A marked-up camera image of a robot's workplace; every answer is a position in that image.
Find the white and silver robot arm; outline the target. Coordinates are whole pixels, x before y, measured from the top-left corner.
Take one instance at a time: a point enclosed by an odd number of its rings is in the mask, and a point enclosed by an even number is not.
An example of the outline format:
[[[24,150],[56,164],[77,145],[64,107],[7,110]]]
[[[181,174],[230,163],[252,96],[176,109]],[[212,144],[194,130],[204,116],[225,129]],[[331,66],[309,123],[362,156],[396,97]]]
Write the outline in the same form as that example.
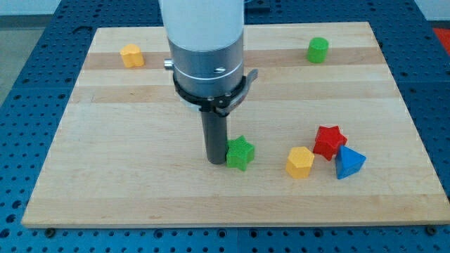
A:
[[[218,97],[243,78],[243,0],[159,0],[174,79],[187,93]]]

